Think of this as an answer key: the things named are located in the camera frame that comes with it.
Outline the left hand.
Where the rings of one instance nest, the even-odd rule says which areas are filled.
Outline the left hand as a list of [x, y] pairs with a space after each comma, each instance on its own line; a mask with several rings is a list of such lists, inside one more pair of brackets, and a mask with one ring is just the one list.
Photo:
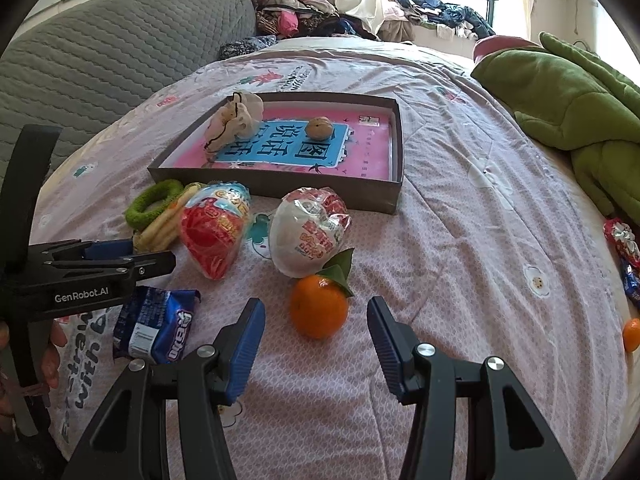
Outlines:
[[[58, 353], [59, 348], [65, 347], [67, 344], [67, 338], [57, 320], [54, 320], [51, 325], [51, 333], [46, 350], [43, 352], [41, 359], [41, 374], [44, 382], [48, 385], [49, 389], [58, 388], [60, 382], [60, 368], [61, 358]], [[1, 427], [4, 432], [8, 432], [12, 428], [11, 419], [14, 417], [14, 409], [9, 399], [9, 395], [6, 393], [6, 388], [1, 386]]]

